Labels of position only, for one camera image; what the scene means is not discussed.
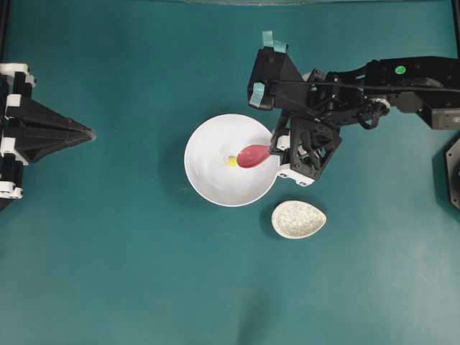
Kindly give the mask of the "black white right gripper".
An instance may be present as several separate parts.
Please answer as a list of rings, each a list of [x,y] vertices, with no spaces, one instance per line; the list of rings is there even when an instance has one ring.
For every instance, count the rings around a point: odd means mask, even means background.
[[[341,144],[340,129],[282,111],[273,130],[269,154],[279,157],[277,176],[306,187],[322,176]]]

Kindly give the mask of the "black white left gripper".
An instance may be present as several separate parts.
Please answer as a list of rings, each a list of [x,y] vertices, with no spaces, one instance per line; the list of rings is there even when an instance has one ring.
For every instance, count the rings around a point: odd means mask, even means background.
[[[93,141],[96,135],[81,123],[29,98],[36,85],[25,63],[1,64],[1,197],[22,198],[25,166],[57,151]],[[80,133],[24,134],[25,124]]]

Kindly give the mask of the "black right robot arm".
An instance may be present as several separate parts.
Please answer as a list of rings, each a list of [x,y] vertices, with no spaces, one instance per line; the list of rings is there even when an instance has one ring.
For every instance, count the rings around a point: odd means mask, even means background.
[[[342,127],[376,128],[396,108],[431,129],[459,129],[459,60],[404,57],[373,60],[348,72],[312,70],[303,77],[285,53],[260,50],[248,84],[261,83],[258,109],[279,109],[269,153],[301,186],[316,182],[341,144]]]

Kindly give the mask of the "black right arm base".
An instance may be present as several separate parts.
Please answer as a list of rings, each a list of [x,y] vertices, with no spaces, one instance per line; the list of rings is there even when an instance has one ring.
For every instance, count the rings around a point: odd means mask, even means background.
[[[437,204],[459,218],[459,134],[452,137],[432,159]]]

